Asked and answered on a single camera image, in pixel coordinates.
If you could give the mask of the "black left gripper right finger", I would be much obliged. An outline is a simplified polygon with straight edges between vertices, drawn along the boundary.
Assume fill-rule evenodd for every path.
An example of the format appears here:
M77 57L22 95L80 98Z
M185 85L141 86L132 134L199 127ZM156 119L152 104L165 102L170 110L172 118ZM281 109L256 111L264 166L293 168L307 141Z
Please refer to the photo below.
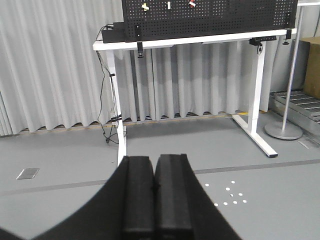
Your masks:
M240 239L201 186L186 154L162 154L155 183L157 239Z

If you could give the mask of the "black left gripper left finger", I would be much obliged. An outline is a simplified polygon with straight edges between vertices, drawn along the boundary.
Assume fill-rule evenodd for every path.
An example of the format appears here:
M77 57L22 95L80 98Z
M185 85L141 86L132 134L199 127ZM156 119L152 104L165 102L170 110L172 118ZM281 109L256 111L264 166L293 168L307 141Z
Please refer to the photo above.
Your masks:
M39 240L152 240L154 175L146 156L126 156L102 188Z

